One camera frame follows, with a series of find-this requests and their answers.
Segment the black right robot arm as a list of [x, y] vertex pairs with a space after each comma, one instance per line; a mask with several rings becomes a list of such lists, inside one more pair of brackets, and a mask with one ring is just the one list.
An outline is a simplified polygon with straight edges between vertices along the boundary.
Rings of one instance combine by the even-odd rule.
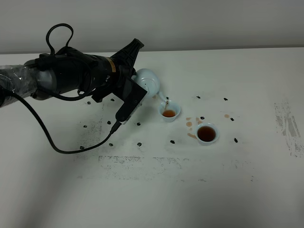
[[0, 105], [22, 98], [55, 97], [77, 101], [90, 96], [101, 102], [109, 94], [123, 100], [122, 110], [135, 109], [146, 91], [132, 80], [134, 64], [143, 44], [134, 39], [111, 57], [84, 54], [72, 47], [41, 54], [23, 65], [1, 66]]

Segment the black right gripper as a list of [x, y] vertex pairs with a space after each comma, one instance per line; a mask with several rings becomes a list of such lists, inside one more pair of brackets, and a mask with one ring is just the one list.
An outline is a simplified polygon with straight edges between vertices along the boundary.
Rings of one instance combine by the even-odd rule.
[[134, 64], [143, 47], [144, 44], [135, 38], [111, 57], [93, 56], [98, 61], [95, 90], [91, 92], [94, 101], [99, 103], [111, 93], [123, 101], [127, 99], [131, 91], [127, 78], [135, 72]]

